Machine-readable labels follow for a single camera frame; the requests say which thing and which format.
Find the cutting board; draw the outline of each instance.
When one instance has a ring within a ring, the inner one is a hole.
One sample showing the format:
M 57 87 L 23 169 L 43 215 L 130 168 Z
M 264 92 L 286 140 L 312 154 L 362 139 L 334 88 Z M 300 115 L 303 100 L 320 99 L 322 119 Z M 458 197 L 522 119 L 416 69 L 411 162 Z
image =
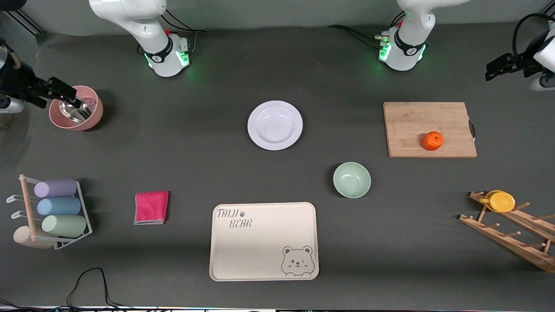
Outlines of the cutting board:
M 390 157 L 474 158 L 477 156 L 468 114 L 458 102 L 384 103 L 387 148 Z M 437 131 L 443 145 L 429 151 L 422 137 Z

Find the table surface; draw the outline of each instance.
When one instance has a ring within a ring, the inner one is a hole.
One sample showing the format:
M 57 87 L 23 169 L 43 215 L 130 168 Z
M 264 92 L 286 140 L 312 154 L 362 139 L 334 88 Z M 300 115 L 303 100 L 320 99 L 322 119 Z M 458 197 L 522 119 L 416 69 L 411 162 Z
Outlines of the table surface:
M 340 29 L 209 32 L 172 78 L 148 68 L 131 36 L 42 37 L 36 74 L 94 88 L 105 116 L 75 133 L 51 125 L 46 110 L 18 114 L 1 154 L 0 198 L 21 193 L 20 173 L 74 178 L 94 233 L 62 250 L 26 248 L 12 240 L 25 221 L 9 218 L 23 205 L 5 204 L 1 297 L 61 305 L 79 274 L 100 266 L 112 300 L 135 306 L 553 310 L 555 275 L 456 218 L 481 208 L 468 192 L 491 189 L 531 202 L 531 214 L 553 213 L 553 93 L 529 90 L 521 73 L 484 79 L 485 65 L 510 50 L 513 27 L 438 26 L 409 72 L 388 69 Z M 246 130 L 249 113 L 274 99 L 305 123 L 278 152 Z M 478 157 L 388 157 L 382 105 L 395 101 L 466 102 Z M 332 187 L 333 170 L 349 161 L 372 175 L 359 199 Z M 171 191 L 166 224 L 133 225 L 135 194 L 153 190 Z M 316 279 L 211 280 L 214 207 L 304 201 L 316 206 Z M 484 222 L 517 229 L 498 218 Z M 103 304 L 98 273 L 83 278 L 74 304 Z

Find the wall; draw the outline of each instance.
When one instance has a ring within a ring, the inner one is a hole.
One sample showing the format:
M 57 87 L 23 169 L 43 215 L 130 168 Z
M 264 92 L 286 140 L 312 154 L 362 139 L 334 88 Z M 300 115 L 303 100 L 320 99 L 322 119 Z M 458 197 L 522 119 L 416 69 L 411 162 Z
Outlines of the wall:
M 512 22 L 539 12 L 549 2 L 471 0 L 434 12 L 437 22 L 444 24 Z M 385 25 L 400 11 L 394 0 L 168 0 L 168 8 L 191 27 L 204 29 Z M 23 10 L 47 32 L 78 36 L 125 33 L 95 16 L 88 0 L 28 0 Z
M 6 40 L 22 61 L 34 65 L 38 52 L 37 40 L 4 12 L 0 12 L 0 37 Z

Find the pink cloth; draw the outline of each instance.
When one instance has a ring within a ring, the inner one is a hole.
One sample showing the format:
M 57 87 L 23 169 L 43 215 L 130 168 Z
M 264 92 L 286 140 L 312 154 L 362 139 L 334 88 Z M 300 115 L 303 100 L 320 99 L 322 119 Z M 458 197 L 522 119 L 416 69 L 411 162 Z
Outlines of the pink cloth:
M 135 225 L 164 224 L 170 192 L 137 193 L 135 195 Z

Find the mint green bowl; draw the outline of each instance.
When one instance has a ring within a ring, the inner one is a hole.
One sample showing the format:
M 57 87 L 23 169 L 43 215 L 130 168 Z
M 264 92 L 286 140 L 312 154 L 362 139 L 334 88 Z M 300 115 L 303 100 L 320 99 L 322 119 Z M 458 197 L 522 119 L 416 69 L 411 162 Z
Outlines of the mint green bowl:
M 359 198 L 370 189 L 370 173 L 359 163 L 339 165 L 334 172 L 334 186 L 339 194 L 348 198 Z

